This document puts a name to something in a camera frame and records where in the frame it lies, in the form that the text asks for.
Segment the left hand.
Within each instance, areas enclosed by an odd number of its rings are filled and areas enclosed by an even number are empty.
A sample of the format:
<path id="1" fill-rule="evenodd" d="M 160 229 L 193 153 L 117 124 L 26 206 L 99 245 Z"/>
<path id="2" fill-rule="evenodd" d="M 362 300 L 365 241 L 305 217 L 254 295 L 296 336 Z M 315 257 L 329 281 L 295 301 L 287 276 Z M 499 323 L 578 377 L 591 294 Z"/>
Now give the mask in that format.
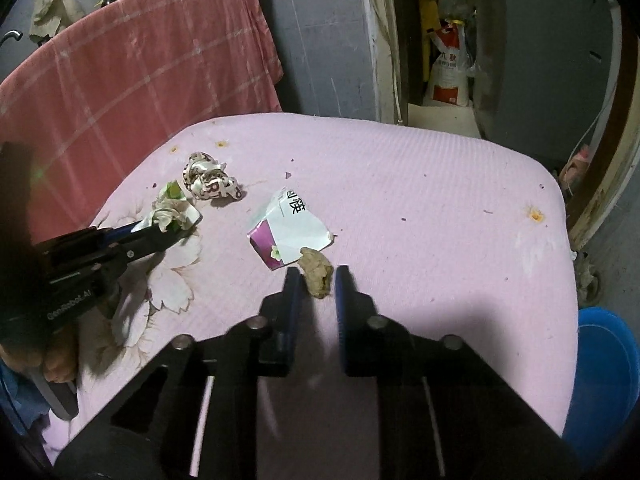
<path id="1" fill-rule="evenodd" d="M 32 368 L 39 370 L 47 382 L 72 382 L 78 372 L 78 337 L 75 325 L 61 328 L 53 334 L 46 348 L 10 350 L 1 348 L 1 359 L 10 370 L 25 375 Z"/>

